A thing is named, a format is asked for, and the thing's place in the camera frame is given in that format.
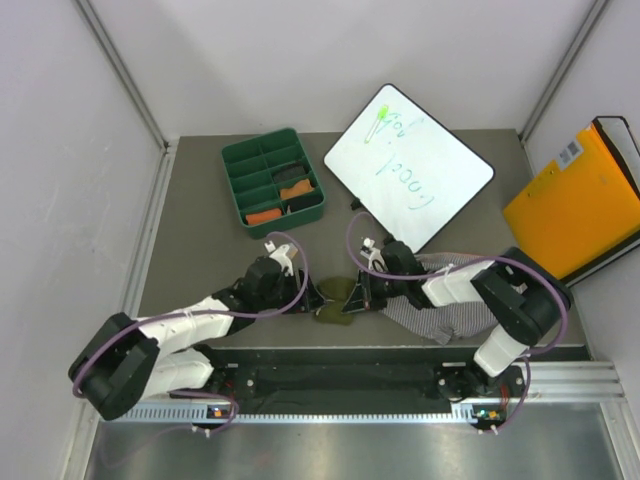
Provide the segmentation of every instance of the gray cloth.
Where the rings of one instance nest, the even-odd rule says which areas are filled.
[[[462,265],[474,255],[434,253],[416,258],[427,270],[439,270],[447,265]],[[452,338],[472,337],[498,324],[489,308],[480,302],[447,305],[417,310],[405,297],[389,299],[382,313],[407,330],[445,345]]]

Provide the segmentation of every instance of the whiteboard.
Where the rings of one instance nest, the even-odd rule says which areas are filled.
[[[391,84],[378,91],[324,162],[414,253],[494,175],[477,153]]]

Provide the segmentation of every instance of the metal frame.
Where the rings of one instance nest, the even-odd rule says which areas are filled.
[[[554,70],[553,75],[551,75],[549,82],[545,86],[542,94],[540,95],[540,98],[536,102],[535,107],[533,107],[533,110],[529,115],[529,118],[527,118],[524,127],[522,127],[522,132],[519,134],[519,137],[523,145],[526,144],[526,142],[528,142],[531,138],[531,135],[533,135],[533,132],[540,123],[542,116],[549,108],[551,101],[556,96],[556,93],[558,93],[560,86],[566,79],[569,71],[578,58],[578,55],[584,48],[587,40],[591,36],[591,33],[593,33],[595,26],[602,18],[605,10],[610,3],[611,0],[595,0],[592,3],[584,20],[580,24],[578,31],[573,37],[573,40],[571,40],[569,47],[560,59],[560,63],[558,63],[558,66]]]
[[[147,202],[147,210],[138,235],[137,246],[129,271],[129,280],[122,295],[120,308],[131,315],[137,315],[144,281],[151,262],[153,244],[160,223],[162,205],[169,188],[169,180],[176,157],[178,141],[171,142],[158,163],[155,180]],[[84,478],[93,447],[100,416],[86,400],[77,400],[72,413],[72,432],[67,441],[61,480]]]
[[[149,129],[149,133],[157,142],[158,146],[163,149],[168,147],[168,142],[164,138],[162,134],[162,130],[158,126],[155,118],[151,114],[147,103],[144,101],[140,90],[136,86],[136,83],[133,81],[129,70],[127,69],[122,57],[118,53],[109,33],[105,29],[100,17],[98,16],[95,8],[91,4],[90,0],[72,0],[75,4],[80,16],[84,19],[87,26],[91,30],[94,38],[98,42],[100,49],[107,57],[107,60],[111,64],[114,73],[120,80],[120,83],[124,87],[124,90],[127,92],[129,99],[132,101],[134,107],[140,114],[142,121]]]
[[[531,364],[532,380],[529,396],[525,403],[557,404],[557,403],[596,403],[601,406],[603,417],[609,432],[613,449],[620,464],[625,480],[640,478],[640,434],[631,415],[629,405],[624,396],[620,379],[611,362],[533,362]],[[468,399],[460,404],[460,416],[392,416],[388,419],[372,416],[303,416],[299,419],[288,416],[246,415],[240,416],[240,423],[461,423],[464,411],[469,404],[481,405],[495,402],[490,399]],[[165,399],[164,401],[143,402],[136,407],[138,413],[131,418],[123,418],[120,422],[163,421],[160,417],[169,415],[170,411],[183,410],[194,413],[197,419],[202,418],[201,410],[215,401],[206,399]],[[61,479],[76,480],[84,478],[89,455],[95,439],[99,423],[102,421],[91,405],[79,403],[77,415],[74,417],[76,436],[69,448],[66,470]],[[190,417],[178,419],[190,422]]]

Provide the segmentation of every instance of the orange binder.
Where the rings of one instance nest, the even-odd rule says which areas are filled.
[[[598,117],[503,213],[522,250],[571,285],[640,245],[639,179],[628,124]]]

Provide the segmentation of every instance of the gray table surface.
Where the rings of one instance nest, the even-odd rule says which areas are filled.
[[[494,180],[467,205],[422,252],[499,254],[514,245],[502,209],[530,179],[527,159],[513,130],[455,132],[494,166]],[[353,216],[353,196],[324,166],[324,155],[338,133],[301,134],[326,193],[324,217],[291,230],[305,248],[314,281],[335,275],[355,278],[357,269],[345,250],[345,229]],[[153,315],[191,305],[242,276],[263,241],[251,239],[241,226],[225,178],[220,150],[246,136],[182,137],[158,227],[140,314]],[[383,229],[360,223],[354,242],[363,235],[383,239]],[[451,346],[477,346],[483,332],[452,341]],[[555,332],[543,339],[546,343]],[[311,315],[285,315],[259,320],[235,335],[212,340],[216,346],[438,346],[380,313],[363,313],[349,326],[327,325]],[[563,345],[584,345],[580,320],[572,309]]]

